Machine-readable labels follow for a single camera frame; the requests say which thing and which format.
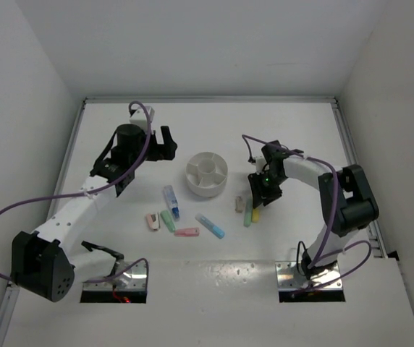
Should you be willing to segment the yellow highlighter marker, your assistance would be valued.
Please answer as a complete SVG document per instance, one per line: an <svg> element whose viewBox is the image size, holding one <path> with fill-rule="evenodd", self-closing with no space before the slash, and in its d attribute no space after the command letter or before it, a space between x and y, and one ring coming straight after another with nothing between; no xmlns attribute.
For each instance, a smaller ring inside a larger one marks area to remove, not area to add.
<svg viewBox="0 0 414 347"><path fill-rule="evenodd" d="M251 221L253 223L257 223L260 220L260 213L258 209L253 209L252 215L251 215Z"/></svg>

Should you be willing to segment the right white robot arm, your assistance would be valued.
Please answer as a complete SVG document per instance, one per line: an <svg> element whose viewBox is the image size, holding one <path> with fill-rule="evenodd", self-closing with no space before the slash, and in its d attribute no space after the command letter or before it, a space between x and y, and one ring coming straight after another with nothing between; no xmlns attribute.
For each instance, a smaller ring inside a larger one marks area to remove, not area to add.
<svg viewBox="0 0 414 347"><path fill-rule="evenodd" d="M354 247L349 241L379 217L379 207L363 168L357 164L336 168L290 150L279 141L264 142L262 155L249 154L255 173L248 175L254 208L282 197L281 185L295 179L318 191L324 226L314 243L297 253L296 270L311 279L330 269L338 255Z"/></svg>

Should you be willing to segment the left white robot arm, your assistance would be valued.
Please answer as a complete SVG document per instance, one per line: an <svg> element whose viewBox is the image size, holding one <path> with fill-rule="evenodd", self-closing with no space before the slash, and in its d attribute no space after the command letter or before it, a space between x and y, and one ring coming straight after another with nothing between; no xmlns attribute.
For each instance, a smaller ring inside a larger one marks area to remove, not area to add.
<svg viewBox="0 0 414 347"><path fill-rule="evenodd" d="M124 255L87 241L83 254L71 249L98 212L118 198L135 178L144 161L173 160L177 143L168 126L154 132L135 124L119 125L98 156L78 197L33 232L19 232L12 241L12 281L52 302L62 300L72 285L89 280L112 281Z"/></svg>

